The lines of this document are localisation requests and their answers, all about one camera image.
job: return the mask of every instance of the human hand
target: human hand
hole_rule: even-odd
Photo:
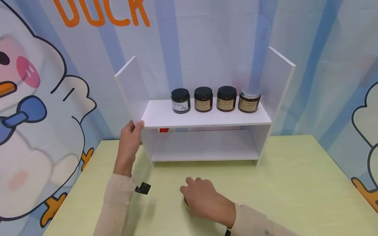
[[[217,193],[212,182],[191,177],[186,178],[188,186],[181,186],[180,192],[184,195],[189,206],[191,216],[209,219],[218,222],[227,228],[232,228],[236,219],[235,204]]]
[[[122,129],[119,137],[118,154],[113,173],[131,176],[131,170],[135,161],[136,152],[141,144],[141,130],[144,122],[141,120],[135,126],[131,120]]]

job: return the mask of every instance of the cartoon duck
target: cartoon duck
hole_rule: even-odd
[[[375,189],[367,190],[363,183],[356,177],[352,178],[353,184],[364,196],[369,204],[378,213],[378,82],[367,92],[365,105],[358,107],[352,116],[352,123],[357,132],[370,146],[367,160],[367,170]]]
[[[66,74],[60,52],[3,0],[0,20],[0,229],[42,204],[44,227],[67,195],[56,192],[74,184],[93,153],[83,150],[81,123],[96,103],[83,79]]]

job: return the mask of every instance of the beige sleeve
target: beige sleeve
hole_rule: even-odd
[[[230,229],[232,236],[297,236],[247,205],[235,204],[235,208],[236,220]]]
[[[127,176],[112,174],[105,190],[104,204],[94,229],[94,236],[124,235],[130,200],[136,185]]]

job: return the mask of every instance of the silver lid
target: silver lid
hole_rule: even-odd
[[[244,87],[240,92],[240,96],[245,97],[247,99],[256,99],[259,98],[261,94],[259,93],[258,89]]]

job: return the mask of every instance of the black lid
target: black lid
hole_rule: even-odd
[[[232,86],[222,86],[218,89],[218,97],[230,99],[236,96],[236,89]]]
[[[194,90],[195,99],[208,99],[212,97],[212,90],[209,87],[198,87]]]
[[[171,93],[171,98],[175,100],[188,99],[189,97],[189,91],[185,88],[177,88]]]

